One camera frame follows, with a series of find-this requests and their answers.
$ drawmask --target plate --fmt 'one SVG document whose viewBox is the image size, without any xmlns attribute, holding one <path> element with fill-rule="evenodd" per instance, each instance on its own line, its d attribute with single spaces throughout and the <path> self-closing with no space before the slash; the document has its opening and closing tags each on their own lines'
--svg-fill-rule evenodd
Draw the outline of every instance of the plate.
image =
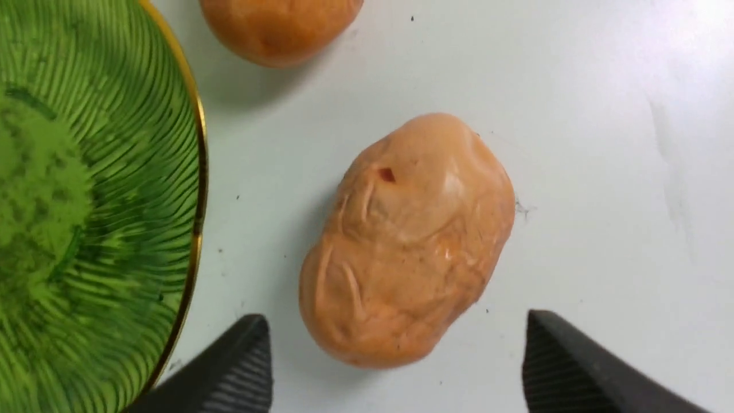
<svg viewBox="0 0 734 413">
<path fill-rule="evenodd" d="M 203 111 L 147 0 L 0 0 L 0 412 L 117 413 L 195 283 Z"/>
</svg>

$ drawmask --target red spot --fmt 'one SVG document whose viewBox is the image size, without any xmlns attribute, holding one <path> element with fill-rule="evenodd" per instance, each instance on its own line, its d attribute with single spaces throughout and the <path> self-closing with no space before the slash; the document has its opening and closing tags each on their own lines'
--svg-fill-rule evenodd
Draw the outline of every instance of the red spot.
<svg viewBox="0 0 734 413">
<path fill-rule="evenodd" d="M 383 181 L 390 182 L 391 184 L 395 183 L 395 174 L 393 174 L 391 168 L 380 168 L 377 170 L 377 174 Z"/>
</svg>

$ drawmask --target white table surface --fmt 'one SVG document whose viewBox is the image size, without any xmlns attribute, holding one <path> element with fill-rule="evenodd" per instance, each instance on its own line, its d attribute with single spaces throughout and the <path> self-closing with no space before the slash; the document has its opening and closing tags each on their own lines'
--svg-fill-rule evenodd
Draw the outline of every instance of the white table surface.
<svg viewBox="0 0 734 413">
<path fill-rule="evenodd" d="M 523 412 L 538 308 L 734 412 L 734 1 L 367 0 L 333 47 L 290 71 L 224 50 L 197 0 L 154 3 L 199 82 L 211 160 L 171 372 L 262 312 L 274 413 Z M 354 156 L 433 111 L 482 135 L 528 211 L 433 354 L 363 372 L 308 336 L 301 260 Z"/>
</svg>

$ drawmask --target gold rim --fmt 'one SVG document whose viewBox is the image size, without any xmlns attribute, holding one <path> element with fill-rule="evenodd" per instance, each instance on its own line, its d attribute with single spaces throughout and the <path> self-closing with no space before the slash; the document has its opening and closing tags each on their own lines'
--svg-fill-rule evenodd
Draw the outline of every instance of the gold rim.
<svg viewBox="0 0 734 413">
<path fill-rule="evenodd" d="M 196 215 L 194 218 L 194 231 L 192 233 L 192 244 L 191 244 L 191 259 L 189 260 L 189 270 L 186 277 L 186 284 L 183 288 L 183 295 L 181 297 L 181 307 L 178 309 L 178 316 L 175 323 L 173 324 L 173 330 L 168 338 L 168 342 L 163 350 L 158 364 L 150 374 L 148 382 L 143 387 L 140 395 L 144 395 L 149 392 L 160 380 L 163 375 L 165 367 L 168 365 L 169 358 L 173 349 L 178 342 L 178 338 L 181 335 L 181 331 L 184 328 L 184 322 L 186 316 L 189 314 L 189 307 L 191 304 L 192 296 L 194 295 L 194 286 L 196 285 L 197 274 L 199 270 L 199 258 L 201 257 L 201 242 L 202 242 L 202 228 L 204 225 L 204 215 L 206 214 L 206 199 L 208 189 L 208 152 L 206 148 L 206 123 L 204 121 L 204 109 L 201 104 L 199 92 L 196 87 L 196 81 L 192 75 L 189 63 L 184 56 L 184 50 L 181 48 L 181 44 L 176 39 L 170 26 L 166 23 L 163 15 L 153 6 L 150 0 L 139 0 L 140 5 L 148 13 L 153 22 L 158 26 L 163 37 L 165 37 L 168 46 L 171 48 L 173 55 L 178 62 L 178 67 L 181 69 L 183 80 L 186 83 L 186 89 L 189 91 L 189 97 L 195 108 L 195 115 L 197 121 L 197 140 L 199 146 L 199 196 L 196 207 Z"/>
</svg>

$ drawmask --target green glass plate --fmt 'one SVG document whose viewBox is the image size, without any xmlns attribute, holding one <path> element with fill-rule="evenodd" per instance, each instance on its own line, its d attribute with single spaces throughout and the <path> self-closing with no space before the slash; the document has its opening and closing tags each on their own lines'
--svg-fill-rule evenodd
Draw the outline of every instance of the green glass plate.
<svg viewBox="0 0 734 413">
<path fill-rule="evenodd" d="M 118 413 L 186 316 L 201 105 L 147 0 L 0 0 L 0 412 Z"/>
</svg>

